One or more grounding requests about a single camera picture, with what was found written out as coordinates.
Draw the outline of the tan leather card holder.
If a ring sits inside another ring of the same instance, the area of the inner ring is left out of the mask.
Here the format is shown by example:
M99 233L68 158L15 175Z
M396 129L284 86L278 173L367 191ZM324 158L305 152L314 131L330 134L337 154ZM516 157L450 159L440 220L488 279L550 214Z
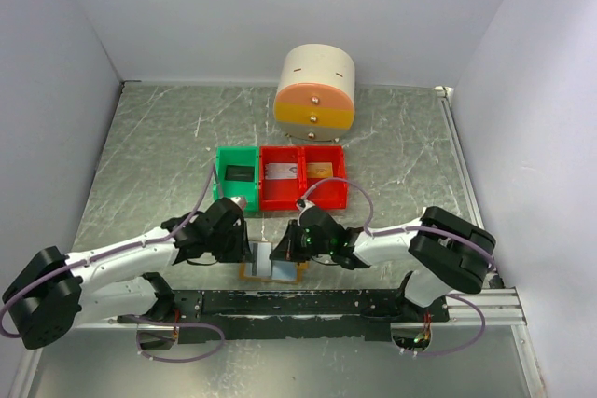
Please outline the tan leather card holder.
M301 282L303 273L308 266L308 262L271 261L271 276L269 278L256 278L251 277L249 274L250 263L243 263L239 270L239 278L244 281L298 284Z

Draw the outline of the silver card with black stripe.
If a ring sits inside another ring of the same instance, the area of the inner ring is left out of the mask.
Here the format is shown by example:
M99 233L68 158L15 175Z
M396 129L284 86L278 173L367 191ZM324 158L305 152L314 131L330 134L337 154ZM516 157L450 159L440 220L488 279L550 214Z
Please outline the silver card with black stripe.
M268 163L265 165L266 180L294 180L299 177L297 163Z

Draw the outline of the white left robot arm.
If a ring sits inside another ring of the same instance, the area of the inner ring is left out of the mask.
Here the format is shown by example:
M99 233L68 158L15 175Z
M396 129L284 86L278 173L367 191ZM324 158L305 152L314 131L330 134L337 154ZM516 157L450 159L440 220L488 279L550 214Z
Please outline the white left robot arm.
M217 263L251 258L242 197L216 200L204 212L171 218L121 243L78 253L40 250L2 295L1 314L28 350L46 347L83 323L139 315L169 319L174 293L160 272L210 254Z

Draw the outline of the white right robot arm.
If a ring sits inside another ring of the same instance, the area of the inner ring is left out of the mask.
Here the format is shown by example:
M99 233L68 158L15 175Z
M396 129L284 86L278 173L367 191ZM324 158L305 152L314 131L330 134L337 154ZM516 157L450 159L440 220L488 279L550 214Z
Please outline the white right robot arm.
M437 206L406 224L383 228L344 227L314 203L298 201L299 216L272 250L270 260L303 263L320 255L348 270L411 261L414 271L401 283L397 314L416 321L428 306L452 290L480 292L494 267L495 238Z

